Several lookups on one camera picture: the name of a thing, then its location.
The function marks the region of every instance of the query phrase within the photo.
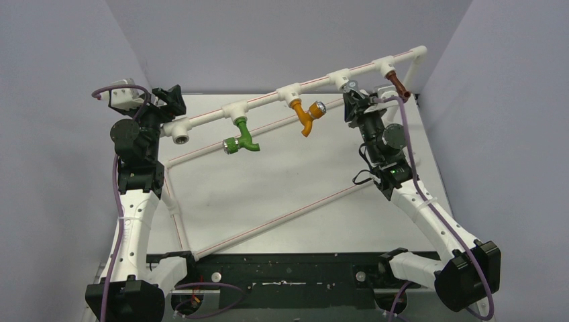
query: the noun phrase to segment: zip tie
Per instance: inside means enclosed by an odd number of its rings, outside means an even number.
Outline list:
[[[433,198],[425,200],[422,204],[417,206],[417,212],[420,212],[421,210],[423,210],[423,208],[425,208],[426,206],[428,206],[431,203],[434,203],[435,201],[437,201],[437,197],[433,197]]]
[[[121,219],[138,220],[138,221],[141,221],[146,227],[148,227],[148,229],[152,229],[152,228],[150,228],[150,225],[148,225],[142,218],[139,218],[139,217],[128,217],[128,216],[118,217],[117,222]]]
[[[370,172],[370,178],[377,183],[381,183],[381,179],[379,179],[377,176],[373,175],[373,173],[371,173],[371,172]]]

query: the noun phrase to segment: white backdrop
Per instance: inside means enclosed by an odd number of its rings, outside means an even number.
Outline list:
[[[117,216],[90,94],[147,84],[103,0],[0,2],[0,321],[79,321]]]
[[[420,97],[457,220],[503,253],[500,321],[567,321],[569,2],[474,1]]]
[[[153,87],[267,93],[424,45],[418,93],[471,0],[107,2]]]

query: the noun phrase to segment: pvc pipe frame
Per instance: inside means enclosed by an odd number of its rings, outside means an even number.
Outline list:
[[[358,76],[372,71],[381,71],[382,73],[387,73],[394,70],[394,64],[412,60],[413,63],[411,64],[411,67],[407,71],[407,74],[403,80],[403,84],[407,86],[411,82],[411,79],[415,74],[416,67],[421,63],[422,57],[426,52],[427,48],[425,46],[419,46],[394,56],[386,56],[373,60],[368,64],[360,65],[350,69],[337,70],[335,72],[329,73],[327,76],[300,83],[300,93],[297,94],[300,95],[301,93],[306,93],[307,91],[313,91],[319,87],[326,85],[336,85],[336,87],[340,89],[340,87],[348,81],[348,77]],[[287,87],[292,88],[294,85],[295,84],[291,84]],[[267,105],[276,101],[282,101],[284,99],[282,96],[283,95],[279,95],[277,91],[274,91],[263,96],[256,97],[254,99],[250,99],[248,101],[232,103],[233,106],[230,106],[231,104],[225,105],[222,109],[218,109],[192,118],[183,117],[181,119],[165,123],[162,126],[162,130],[160,131],[160,136],[174,135],[175,141],[176,136],[186,136],[186,133],[193,127],[197,127],[227,117],[231,117],[233,120],[236,115],[244,116],[245,112],[249,111],[250,109]]]
[[[329,102],[326,104],[326,107],[328,110],[330,109],[335,109],[338,106],[342,106],[344,104],[343,99],[336,99],[332,102]],[[289,117],[286,117],[284,119],[263,125],[261,127],[257,127],[256,129],[253,129],[251,131],[251,136],[258,136],[260,134],[272,131],[274,129],[278,129],[282,126],[285,126],[287,124],[292,124],[292,123],[296,123],[297,122],[297,116],[295,115],[291,115]],[[176,232],[178,233],[178,241],[180,242],[180,248],[181,250],[191,250],[189,242],[188,242],[188,237],[186,234],[186,230],[184,229],[184,225],[182,222],[182,218],[181,218],[181,208],[180,208],[180,203],[178,202],[178,199],[176,198],[176,195],[174,193],[174,187],[172,186],[172,179],[170,178],[170,169],[178,164],[182,164],[184,162],[188,162],[192,159],[198,158],[200,156],[204,156],[206,154],[210,154],[214,151],[220,150],[221,144],[216,143],[216,144],[211,144],[210,146],[206,146],[204,148],[183,154],[182,156],[177,156],[176,158],[172,158],[170,160],[166,160],[164,161],[164,167],[165,167],[165,171],[164,171],[164,178],[165,178],[165,187],[166,187],[166,193],[164,193],[164,191],[162,191],[162,200],[164,201],[164,204],[166,204],[166,207],[168,208],[168,212],[170,213],[170,216],[174,219],[174,225],[176,226]],[[224,247],[230,247],[231,245],[234,245],[235,243],[232,244],[224,244]]]
[[[409,70],[407,71],[407,74],[405,75],[405,78],[403,80],[403,84],[408,87],[409,83],[411,82],[411,79],[413,78],[415,71],[417,69],[417,66],[421,63],[422,61],[422,56],[427,52],[427,48],[425,46],[419,46],[416,48],[413,48],[407,52],[401,53],[401,54],[397,54],[394,56],[387,56],[384,58],[380,58],[378,60],[374,60],[371,63],[368,64],[364,64],[361,66],[357,66],[357,67],[353,67],[350,68],[349,70],[340,70],[338,72],[335,72],[338,75],[349,75],[351,76],[356,76],[359,74],[364,74],[367,72],[372,72],[374,70],[379,70],[380,67],[382,67],[383,63],[387,63],[387,64],[396,64],[399,62],[404,62],[404,61],[408,61],[408,60],[412,60],[411,63],[411,67],[409,68]],[[309,80],[307,82],[301,83],[301,90],[303,92],[305,91],[310,91],[313,89],[317,89],[319,87],[325,86],[325,85],[330,85],[334,82],[332,74],[328,74],[328,76],[325,77],[321,77],[321,78],[317,78],[314,80]],[[259,107],[259,106],[263,106],[263,105],[267,105],[269,103],[273,103],[275,101],[279,100],[279,95],[278,93],[275,92],[271,92],[268,94],[265,94],[261,97],[256,97],[254,99],[250,99],[248,101],[246,101],[247,103],[247,107],[246,109],[253,109],[255,107]],[[329,102],[327,105],[328,109],[333,109],[337,106],[343,105],[343,100],[342,99],[337,99],[335,101]],[[393,121],[393,116],[395,116],[395,113],[397,112],[396,108],[392,108],[391,109],[392,113],[390,113],[390,118],[388,118],[388,121]],[[184,117],[182,119],[178,119],[176,121],[164,124],[165,127],[162,128],[161,131],[161,136],[171,136],[172,135],[172,131],[174,131],[176,126],[183,126],[184,127],[184,132],[186,132],[187,130],[191,129],[192,127],[196,127],[199,125],[203,125],[224,117],[228,117],[225,115],[225,111],[223,109],[218,109],[216,111],[212,111],[212,112],[208,112],[202,115],[198,115],[196,117],[192,117],[192,118],[188,118],[188,117]],[[291,124],[291,123],[296,123],[297,122],[297,116],[296,115],[292,115],[290,117],[281,119],[279,121],[275,121],[273,123],[269,123],[267,125],[263,125],[262,127],[258,127],[256,129],[253,129],[251,131],[251,136],[257,136],[263,133],[266,133],[268,131],[271,131],[273,129],[278,129],[284,125],[287,124]],[[166,186],[166,194],[162,194],[163,198],[162,200],[164,201],[164,203],[166,204],[166,206],[168,207],[168,212],[170,213],[170,216],[174,219],[174,224],[176,226],[176,230],[178,233],[178,240],[180,242],[180,248],[182,250],[191,250],[190,246],[189,246],[189,242],[188,242],[188,238],[186,235],[186,231],[183,227],[183,222],[181,219],[181,208],[180,208],[180,204],[174,194],[174,189],[173,186],[171,186],[172,184],[172,180],[170,179],[170,169],[173,166],[182,164],[184,162],[188,162],[189,160],[198,158],[199,156],[204,156],[206,154],[212,153],[214,151],[220,150],[221,149],[221,144],[216,143],[216,144],[211,144],[210,146],[206,146],[204,148],[195,150],[193,152],[189,152],[187,154],[183,154],[182,156],[178,156],[176,158],[170,159],[168,161],[164,162],[164,167],[166,168],[166,170],[164,171],[164,175],[165,175],[165,186]],[[228,239],[225,239],[222,242],[219,242],[218,244],[215,244],[213,246],[209,246],[207,248],[204,248],[202,250],[199,250],[197,252],[194,252],[194,258],[195,260],[199,260],[200,258],[203,258],[209,254],[212,254],[214,252],[218,252],[221,250],[224,250],[226,248],[232,247],[238,243],[241,243],[247,239],[250,239],[252,237],[255,237],[257,235],[260,235],[261,233],[264,233],[266,231],[269,231],[271,229],[274,229],[275,227],[282,225],[283,223],[286,223],[290,220],[293,220],[295,218],[298,218],[312,210],[315,210],[317,208],[320,208],[324,205],[327,205],[335,200],[338,200],[352,192],[355,191],[359,191],[360,189],[363,189],[367,186],[371,185],[371,182],[367,182],[366,184],[361,184],[359,186],[350,186],[342,191],[339,191],[337,193],[334,193],[326,198],[320,199],[310,205],[307,205],[303,208],[300,208],[296,211],[293,211],[291,213],[287,213],[285,215],[281,215],[273,220],[267,221],[266,223],[259,225],[258,227],[255,227],[253,229],[249,229],[243,233],[240,233],[238,235],[235,235],[233,237],[230,237]]]

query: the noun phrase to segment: white table surface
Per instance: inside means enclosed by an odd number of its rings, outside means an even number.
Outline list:
[[[184,100],[191,117],[257,96],[185,95]],[[306,109],[314,100],[326,103],[340,97],[303,95],[303,106]],[[419,175],[449,211],[414,99],[405,106],[412,144],[420,157]],[[284,102],[272,103],[251,110],[248,127],[251,130],[293,114]],[[220,150],[171,170],[170,184],[180,202],[192,250],[206,248],[352,186],[352,178],[366,165],[358,155],[360,133],[344,123],[343,106],[316,120],[308,138],[301,135],[302,128],[295,122],[255,137],[260,152],[241,149],[228,156]],[[182,146],[173,144],[171,138],[162,138],[160,159],[169,160],[237,135],[230,119],[214,121],[192,129],[189,143]],[[370,186],[223,253],[383,252],[398,247],[434,250],[406,214]],[[152,222],[148,253],[179,249],[173,220],[160,203]]]

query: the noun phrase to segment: black bracket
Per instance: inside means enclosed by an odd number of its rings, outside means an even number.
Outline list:
[[[101,320],[104,283],[87,285],[85,300]],[[108,322],[160,322],[166,301],[157,286],[143,280],[111,282],[107,302]]]
[[[496,244],[475,242],[472,254],[480,264],[490,291],[500,289],[500,266],[502,253]],[[435,290],[442,303],[454,312],[465,309],[486,297],[486,292],[474,265],[466,253],[450,260],[435,279]]]
[[[164,165],[158,161],[160,125],[185,114],[186,105],[180,85],[167,91],[156,88],[152,93],[166,104],[158,107],[148,103],[129,111],[114,109],[132,117],[138,114],[137,119],[122,119],[111,129],[115,152],[121,161],[118,182],[121,194],[137,189],[145,193],[152,191],[158,198],[162,194]]]

